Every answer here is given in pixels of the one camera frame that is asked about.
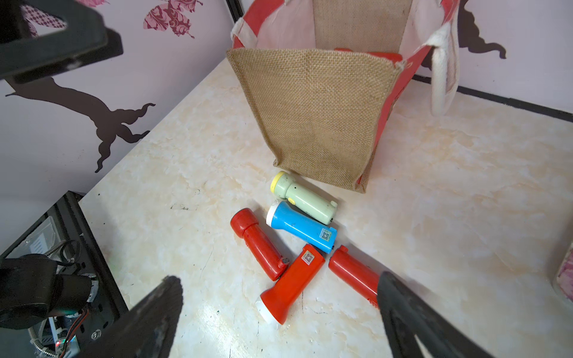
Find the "qr code sticker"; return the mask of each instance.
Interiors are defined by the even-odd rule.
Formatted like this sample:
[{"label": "qr code sticker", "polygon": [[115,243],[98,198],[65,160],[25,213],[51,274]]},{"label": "qr code sticker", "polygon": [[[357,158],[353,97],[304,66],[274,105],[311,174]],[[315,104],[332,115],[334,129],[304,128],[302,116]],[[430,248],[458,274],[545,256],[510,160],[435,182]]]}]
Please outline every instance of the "qr code sticker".
[{"label": "qr code sticker", "polygon": [[315,259],[315,256],[313,254],[311,254],[311,252],[308,250],[303,255],[303,261],[306,262],[307,265],[310,265],[312,260],[314,260],[314,259]]},{"label": "qr code sticker", "polygon": [[332,236],[332,232],[328,231],[327,229],[323,229],[320,232],[320,238],[325,241],[330,241],[330,237]]}]

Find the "electrical wire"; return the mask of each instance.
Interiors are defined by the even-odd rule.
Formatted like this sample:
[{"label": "electrical wire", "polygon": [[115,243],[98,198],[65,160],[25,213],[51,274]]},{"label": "electrical wire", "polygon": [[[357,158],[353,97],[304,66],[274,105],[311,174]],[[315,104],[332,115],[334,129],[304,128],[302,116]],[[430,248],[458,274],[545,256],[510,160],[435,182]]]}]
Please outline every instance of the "electrical wire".
[{"label": "electrical wire", "polygon": [[62,349],[62,353],[60,354],[59,358],[63,358],[66,354],[66,351],[68,350],[68,342],[73,338],[73,336],[76,334],[76,331],[78,329],[78,327],[81,326],[81,324],[85,321],[85,319],[88,317],[89,315],[89,310],[87,308],[87,306],[83,309],[82,314],[76,318],[76,320],[72,323],[72,325],[70,326],[70,328],[68,329],[68,334],[66,335],[66,340],[64,341],[64,347]]},{"label": "electrical wire", "polygon": [[[64,256],[64,249],[66,248],[66,246],[71,245],[72,242],[76,244],[76,247],[74,249],[74,256],[68,260]],[[59,248],[60,248],[60,260],[61,261],[56,260],[56,262],[60,266],[72,266],[80,258],[81,244],[78,240],[66,240],[66,241],[64,241],[64,243]]]}]

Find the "red wire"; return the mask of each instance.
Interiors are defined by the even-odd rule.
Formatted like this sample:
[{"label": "red wire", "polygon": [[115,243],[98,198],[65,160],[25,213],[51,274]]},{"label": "red wire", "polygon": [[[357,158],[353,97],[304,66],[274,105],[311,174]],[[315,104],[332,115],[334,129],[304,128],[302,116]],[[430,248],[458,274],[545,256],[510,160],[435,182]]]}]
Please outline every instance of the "red wire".
[{"label": "red wire", "polygon": [[74,325],[76,325],[76,322],[78,322],[78,320],[81,318],[81,321],[76,325],[76,327],[74,328],[73,331],[68,332],[68,334],[66,335],[66,342],[64,342],[64,350],[62,351],[62,353],[60,354],[60,358],[62,358],[65,354],[66,351],[68,350],[68,342],[73,338],[73,336],[76,334],[76,331],[78,329],[78,327],[84,322],[84,320],[86,319],[86,317],[88,317],[89,311],[86,309],[85,314],[81,315],[80,317],[76,318],[76,320],[72,323],[71,327],[74,327]]}]

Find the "blue flashlight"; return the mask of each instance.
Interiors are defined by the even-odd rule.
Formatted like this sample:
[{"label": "blue flashlight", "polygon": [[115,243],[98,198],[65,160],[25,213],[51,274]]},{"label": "blue flashlight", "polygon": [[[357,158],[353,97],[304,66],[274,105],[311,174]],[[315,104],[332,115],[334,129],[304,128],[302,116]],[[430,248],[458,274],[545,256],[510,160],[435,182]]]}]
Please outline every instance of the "blue flashlight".
[{"label": "blue flashlight", "polygon": [[266,224],[273,229],[286,230],[327,254],[332,250],[336,239],[336,229],[292,210],[286,201],[276,201],[270,207]]}]

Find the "red flashlight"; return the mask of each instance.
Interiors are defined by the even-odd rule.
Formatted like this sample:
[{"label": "red flashlight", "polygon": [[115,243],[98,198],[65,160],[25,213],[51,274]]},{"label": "red flashlight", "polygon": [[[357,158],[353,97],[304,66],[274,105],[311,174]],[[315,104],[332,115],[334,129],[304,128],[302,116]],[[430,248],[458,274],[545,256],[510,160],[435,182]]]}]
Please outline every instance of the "red flashlight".
[{"label": "red flashlight", "polygon": [[251,209],[239,210],[231,219],[233,231],[245,240],[258,263],[271,280],[276,281],[288,267],[288,259],[283,258],[269,237],[261,230]]},{"label": "red flashlight", "polygon": [[288,310],[304,288],[324,264],[324,257],[310,244],[291,264],[289,269],[271,289],[261,293],[256,305],[267,323],[284,324]]},{"label": "red flashlight", "polygon": [[378,307],[378,281],[380,276],[365,264],[350,256],[345,246],[339,247],[332,255],[328,268],[342,281]]}]

